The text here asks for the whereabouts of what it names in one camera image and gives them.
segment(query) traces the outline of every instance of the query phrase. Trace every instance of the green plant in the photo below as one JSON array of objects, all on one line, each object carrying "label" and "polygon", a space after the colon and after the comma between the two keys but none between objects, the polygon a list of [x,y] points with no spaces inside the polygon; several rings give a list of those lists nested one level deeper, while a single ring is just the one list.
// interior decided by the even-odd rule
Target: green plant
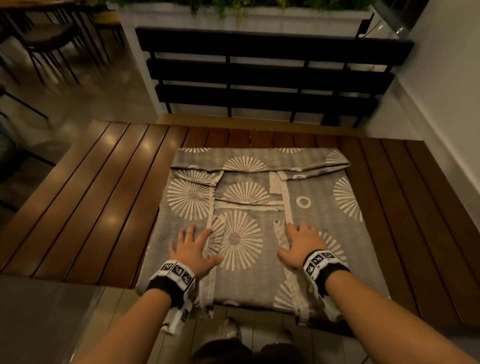
[{"label": "green plant", "polygon": [[190,6],[192,14],[196,15],[202,7],[213,7],[220,18],[225,17],[226,9],[240,11],[242,8],[254,6],[278,6],[283,9],[295,6],[322,10],[362,10],[368,8],[376,0],[108,0],[120,6],[136,2],[173,2],[178,5]]}]

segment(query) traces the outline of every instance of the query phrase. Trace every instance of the hand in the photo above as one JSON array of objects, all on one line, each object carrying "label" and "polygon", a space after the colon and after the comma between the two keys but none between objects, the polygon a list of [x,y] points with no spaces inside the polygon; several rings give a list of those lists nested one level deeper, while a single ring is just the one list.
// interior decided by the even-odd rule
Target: hand
[{"label": "hand", "polygon": [[315,226],[312,225],[309,229],[306,221],[300,221],[298,231],[295,226],[290,223],[285,225],[285,230],[292,242],[292,246],[290,247],[290,251],[284,248],[278,248],[277,253],[285,263],[294,268],[302,269],[305,258],[314,250],[328,250],[325,240],[318,235]]},{"label": "hand", "polygon": [[184,239],[185,230],[181,229],[179,232],[177,251],[173,249],[173,243],[170,243],[168,251],[170,252],[170,260],[178,260],[190,268],[194,275],[201,276],[220,264],[223,257],[221,255],[215,255],[209,259],[205,259],[202,254],[205,243],[212,233],[212,229],[205,229],[195,241],[193,241],[194,232],[195,224],[190,224],[187,230],[187,237]]}]

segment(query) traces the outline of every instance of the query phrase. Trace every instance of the white planter box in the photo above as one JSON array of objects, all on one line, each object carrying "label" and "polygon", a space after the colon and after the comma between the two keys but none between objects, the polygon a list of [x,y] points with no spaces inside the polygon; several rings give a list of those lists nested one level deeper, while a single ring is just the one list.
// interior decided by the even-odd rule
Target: white planter box
[{"label": "white planter box", "polygon": [[[109,9],[116,10],[120,16],[120,21],[125,32],[126,38],[135,57],[137,66],[144,79],[148,93],[154,104],[158,115],[167,112],[165,104],[158,101],[155,84],[150,78],[145,61],[149,55],[142,52],[138,42],[135,28],[140,26],[164,27],[164,28],[188,28],[203,30],[226,30],[226,31],[244,31],[260,33],[278,33],[278,34],[306,34],[306,35],[325,35],[325,36],[355,36],[362,19],[369,19],[371,11],[327,11],[319,12],[313,9],[305,8],[287,8],[282,10],[275,7],[258,7],[251,9],[242,9],[240,13],[228,10],[225,19],[221,20],[213,8],[200,9],[194,17],[190,8],[187,6],[178,6],[172,3],[137,3],[125,7],[117,4],[108,4]],[[169,55],[159,55],[159,57],[169,57]],[[182,55],[182,59],[201,59],[208,60],[208,56],[195,57],[192,55]],[[268,64],[287,64],[297,65],[298,61],[272,60]],[[248,59],[242,59],[241,62],[248,62]],[[227,115],[227,108],[203,107],[196,105],[172,105],[173,112],[187,112],[206,115]],[[246,110],[233,109],[232,115],[237,117],[254,117],[260,119],[288,120],[290,113],[265,111],[265,110]]]}]

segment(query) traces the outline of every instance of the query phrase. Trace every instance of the gray fabric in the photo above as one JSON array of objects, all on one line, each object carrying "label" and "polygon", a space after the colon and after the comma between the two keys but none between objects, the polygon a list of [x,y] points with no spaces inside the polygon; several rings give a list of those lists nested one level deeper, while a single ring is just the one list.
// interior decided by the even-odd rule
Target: gray fabric
[{"label": "gray fabric", "polygon": [[329,249],[381,294],[388,290],[361,211],[337,149],[183,148],[176,154],[159,207],[137,291],[168,259],[168,243],[195,223],[197,236],[214,232],[205,256],[223,263],[197,285],[194,303],[213,302],[295,313],[301,321],[324,316],[306,278],[278,259],[287,246],[286,222],[314,224]]}]

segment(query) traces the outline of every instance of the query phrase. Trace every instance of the dark pants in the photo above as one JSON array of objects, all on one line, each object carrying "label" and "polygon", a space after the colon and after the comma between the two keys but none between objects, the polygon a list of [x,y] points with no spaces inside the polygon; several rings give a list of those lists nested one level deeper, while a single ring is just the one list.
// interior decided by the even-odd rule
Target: dark pants
[{"label": "dark pants", "polygon": [[292,344],[265,345],[253,353],[238,339],[208,342],[190,358],[191,364],[243,364],[243,363],[304,364],[302,354]]}]

